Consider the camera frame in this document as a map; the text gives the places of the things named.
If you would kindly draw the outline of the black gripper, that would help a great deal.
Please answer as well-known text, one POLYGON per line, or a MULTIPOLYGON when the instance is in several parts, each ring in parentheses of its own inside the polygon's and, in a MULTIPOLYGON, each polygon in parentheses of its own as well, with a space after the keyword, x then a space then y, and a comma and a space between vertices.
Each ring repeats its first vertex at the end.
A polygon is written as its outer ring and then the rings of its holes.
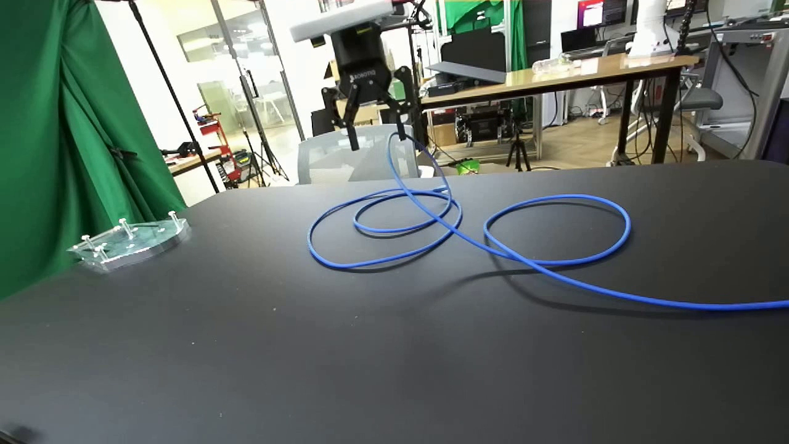
POLYGON ((336 86, 322 86, 322 106, 331 117, 331 123, 341 127, 348 133, 349 152, 359 152, 358 132, 354 132, 354 113, 358 113, 358 79, 372 76, 380 86, 385 86, 385 117, 395 127, 396 135, 406 135, 406 122, 411 119, 415 110, 415 79, 410 68, 396 68, 389 74, 385 48, 380 41, 381 29, 378 26, 359 26, 348 27, 331 36, 336 63, 341 69, 341 89, 346 95, 346 110, 338 110, 336 86))

